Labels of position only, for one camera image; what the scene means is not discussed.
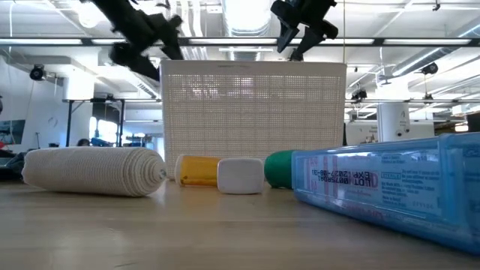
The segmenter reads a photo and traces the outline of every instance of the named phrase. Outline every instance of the ceiling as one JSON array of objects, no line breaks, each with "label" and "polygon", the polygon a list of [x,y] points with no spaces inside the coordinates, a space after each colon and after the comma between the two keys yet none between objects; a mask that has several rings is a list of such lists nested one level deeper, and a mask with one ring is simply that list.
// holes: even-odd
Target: ceiling
[{"label": "ceiling", "polygon": [[[195,20],[196,3],[200,1],[199,20]],[[262,3],[271,0],[242,0],[244,10],[237,14],[243,20],[252,20],[251,12]],[[141,1],[145,11],[154,11],[156,1]],[[224,17],[221,0],[170,0],[176,3],[177,14],[188,12],[188,25],[181,35],[193,36],[199,34],[206,37],[224,37]],[[337,0],[338,5],[332,8],[325,17],[339,28],[339,36],[356,38],[453,38],[457,37],[459,29],[480,24],[480,1],[478,0],[440,0],[441,8],[432,11],[434,0]],[[120,38],[111,31],[110,23],[95,10],[82,6],[80,1],[56,0],[0,0],[0,36],[13,38]],[[271,18],[265,36],[278,36],[280,24]],[[221,52],[219,47],[207,47],[206,58],[212,60],[227,60],[228,53]],[[262,60],[283,61],[289,57],[290,49],[283,53],[271,51],[261,52]],[[194,48],[185,48],[192,53]],[[382,67],[394,67],[407,59],[424,52],[421,47],[316,47],[304,55],[306,62],[343,62],[349,65],[347,74],[347,97],[357,87],[365,88],[369,98],[376,96],[378,80],[372,72],[381,74]],[[98,80],[95,92],[98,94],[113,93],[126,98],[145,98],[136,86],[137,80],[142,80],[148,87],[158,92],[159,85],[145,77],[132,74],[123,67],[110,66],[108,63],[108,47],[14,47],[12,59],[25,59],[30,56],[66,56],[85,65],[94,72]],[[152,57],[162,59],[165,56],[158,48],[148,51]],[[480,49],[463,48],[454,51],[436,61],[439,72],[435,75],[411,73],[401,78],[409,86],[411,98],[422,98],[425,92],[435,92],[437,89],[453,87],[462,81],[478,74]],[[480,91],[480,79],[473,79],[468,85],[457,87],[451,91],[435,96],[435,98],[452,99],[471,95]],[[438,106],[448,112],[454,104]]]}]

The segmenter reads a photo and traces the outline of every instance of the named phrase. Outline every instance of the desk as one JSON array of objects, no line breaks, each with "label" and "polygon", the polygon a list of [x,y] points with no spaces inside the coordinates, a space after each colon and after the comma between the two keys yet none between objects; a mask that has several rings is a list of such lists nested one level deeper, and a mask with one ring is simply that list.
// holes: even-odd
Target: desk
[{"label": "desk", "polygon": [[0,185],[0,269],[480,269],[480,259],[297,202],[166,182],[147,198]]}]

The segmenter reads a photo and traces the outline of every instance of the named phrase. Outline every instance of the perforated panel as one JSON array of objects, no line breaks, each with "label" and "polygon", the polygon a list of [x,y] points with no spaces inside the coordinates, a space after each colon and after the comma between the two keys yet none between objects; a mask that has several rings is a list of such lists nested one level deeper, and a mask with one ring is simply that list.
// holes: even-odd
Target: perforated panel
[{"label": "perforated panel", "polygon": [[163,61],[165,155],[266,158],[340,146],[345,76],[338,63]]}]

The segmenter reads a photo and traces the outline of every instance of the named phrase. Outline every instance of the wooden table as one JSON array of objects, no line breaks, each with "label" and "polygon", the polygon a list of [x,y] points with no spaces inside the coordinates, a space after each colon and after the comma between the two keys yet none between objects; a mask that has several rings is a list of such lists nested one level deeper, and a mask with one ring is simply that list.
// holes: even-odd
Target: wooden table
[{"label": "wooden table", "polygon": [[0,184],[0,269],[480,269],[480,259],[297,202],[166,182],[140,199]]}]

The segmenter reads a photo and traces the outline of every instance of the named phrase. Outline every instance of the blue plastic box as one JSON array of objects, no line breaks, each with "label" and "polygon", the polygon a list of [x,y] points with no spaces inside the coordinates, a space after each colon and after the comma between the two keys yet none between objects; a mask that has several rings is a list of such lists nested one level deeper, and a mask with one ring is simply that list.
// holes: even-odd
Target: blue plastic box
[{"label": "blue plastic box", "polygon": [[292,153],[306,203],[480,255],[480,133]]}]

